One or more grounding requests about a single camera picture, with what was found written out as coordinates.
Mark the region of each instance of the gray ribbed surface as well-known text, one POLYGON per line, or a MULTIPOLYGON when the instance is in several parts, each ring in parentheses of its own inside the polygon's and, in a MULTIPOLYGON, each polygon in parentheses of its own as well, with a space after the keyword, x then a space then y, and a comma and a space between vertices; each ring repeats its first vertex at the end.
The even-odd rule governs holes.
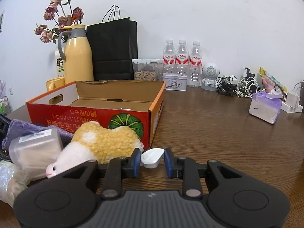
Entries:
POLYGON ((105 201, 79 228, 224 228, 202 203, 183 199, 178 191, 126 191, 105 201))

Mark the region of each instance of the red cardboard box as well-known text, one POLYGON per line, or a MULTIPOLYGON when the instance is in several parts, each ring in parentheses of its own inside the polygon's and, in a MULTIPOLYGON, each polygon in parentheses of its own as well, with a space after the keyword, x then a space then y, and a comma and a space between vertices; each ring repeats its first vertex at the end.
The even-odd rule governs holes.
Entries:
POLYGON ((82 123, 129 126, 150 148, 164 101, 164 81, 76 81, 26 103, 33 123, 74 133, 82 123))

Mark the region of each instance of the stuffed sheep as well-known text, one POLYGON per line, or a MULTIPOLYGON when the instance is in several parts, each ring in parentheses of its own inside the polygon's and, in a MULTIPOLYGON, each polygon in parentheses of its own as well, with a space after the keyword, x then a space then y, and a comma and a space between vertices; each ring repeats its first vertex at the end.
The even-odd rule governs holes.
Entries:
POLYGON ((128 126, 107 129, 98 122, 87 122, 77 129, 57 161, 47 167, 46 175, 51 178, 88 160, 107 164, 112 158, 130 157, 135 148, 142 151, 143 144, 128 126))

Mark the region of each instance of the white wall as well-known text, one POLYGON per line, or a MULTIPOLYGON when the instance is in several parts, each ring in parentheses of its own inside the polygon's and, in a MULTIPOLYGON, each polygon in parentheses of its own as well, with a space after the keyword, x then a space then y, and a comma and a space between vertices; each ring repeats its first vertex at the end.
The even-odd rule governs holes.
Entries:
MULTIPOLYGON (((45 91, 56 77, 53 43, 34 34, 49 0, 1 0, 0 80, 14 95, 13 109, 45 91)), ((304 78, 303 0, 72 0, 84 10, 84 24, 101 22, 112 4, 138 26, 139 58, 160 58, 166 39, 198 40, 207 61, 239 77, 242 68, 267 69, 287 88, 304 78)))

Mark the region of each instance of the wooden table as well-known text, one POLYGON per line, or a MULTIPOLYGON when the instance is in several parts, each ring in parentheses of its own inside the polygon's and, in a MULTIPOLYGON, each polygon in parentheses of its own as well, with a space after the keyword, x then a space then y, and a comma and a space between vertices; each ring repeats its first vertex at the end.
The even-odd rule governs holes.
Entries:
MULTIPOLYGON (((225 97, 189 88, 166 91, 165 106, 152 147, 170 147, 175 156, 198 163, 217 159, 271 184, 287 194, 291 210, 284 228, 304 225, 304 114, 281 111, 270 125, 249 115, 250 99, 225 97)), ((26 108, 16 112, 26 119, 26 108)), ((163 163, 141 168, 137 179, 125 179, 124 188, 181 189, 181 180, 168 179, 163 163)), ((204 180, 201 180, 207 192, 204 180)), ((0 201, 0 227, 19 225, 9 205, 0 201)))

